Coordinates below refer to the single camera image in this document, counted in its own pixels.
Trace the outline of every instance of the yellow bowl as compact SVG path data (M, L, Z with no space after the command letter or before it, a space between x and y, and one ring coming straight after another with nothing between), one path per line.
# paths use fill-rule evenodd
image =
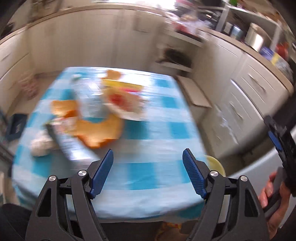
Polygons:
M207 156L207 155L206 155L206 158L209 163L210 170L215 170L219 172L222 176L226 177L226 173L223 166L216 158L213 158L212 156Z

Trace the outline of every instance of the black pants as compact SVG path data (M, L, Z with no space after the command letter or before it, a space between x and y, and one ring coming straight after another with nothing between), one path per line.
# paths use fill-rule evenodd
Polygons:
M13 204L4 204L0 208L0 241L24 241L27 225L31 211L16 206ZM73 232L77 237L81 237L79 226L76 222L71 222ZM157 231L160 222L155 223L152 229L147 229L145 223L103 223L102 227L109 238L109 240L123 241L123 240L153 240L155 232ZM124 226L123 230L125 232L132 232L134 237L130 237L128 233L123 233L119 231L119 226ZM284 226L278 230L276 236L272 241L290 241L295 239L295 228L296 228L296 207L292 211L290 217L284 224ZM143 237L137 237L137 234L143 234Z

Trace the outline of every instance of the finger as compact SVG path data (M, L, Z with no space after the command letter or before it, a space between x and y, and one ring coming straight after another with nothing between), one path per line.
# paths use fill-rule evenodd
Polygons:
M282 183L280 187L281 205L279 209L271 216L268 222L272 230L277 229L282 222L289 207L290 194L290 190L286 187L284 183Z
M271 181L268 181L265 186L265 193L267 197L271 197L274 192L274 185Z
M271 182L273 182L275 178L276 178L276 172L272 172L272 173L269 175L269 180L270 180Z
M265 188L262 189L262 191L259 195L259 202L260 202L262 208L265 208L268 204Z

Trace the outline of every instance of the checkered tablecloth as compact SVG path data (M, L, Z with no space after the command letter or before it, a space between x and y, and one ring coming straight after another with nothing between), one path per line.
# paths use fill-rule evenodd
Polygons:
M93 201L103 222L183 222L200 215L202 199L192 187L182 163L182 152L190 148L196 159L206 162L199 132L176 81L167 75L115 69L145 86L149 97L145 121L125 120L121 138L96 153L103 157L111 148L114 164L100 195ZM106 68L65 69L49 87L30 115L14 159L12 179L24 206L32 207L50 175L65 178L76 171L60 151L32 157L29 146L43 124L52 119L52 100L73 99L73 74L103 77ZM70 211L74 210L68 200Z

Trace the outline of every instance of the metal bolt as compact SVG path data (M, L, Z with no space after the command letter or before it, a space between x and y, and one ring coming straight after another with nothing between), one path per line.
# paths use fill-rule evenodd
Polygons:
M246 182L246 181L248 180L248 178L247 178L246 176L241 176L241 180L242 180L243 182Z
M78 172L78 175L81 176L81 177L82 176L85 176L86 175L86 171L85 170L81 170L81 171Z
M216 177L219 173L217 171L211 171L210 174L211 176Z
M48 178L48 180L49 180L50 182L53 182L55 179L56 179L56 176L50 176L50 177Z

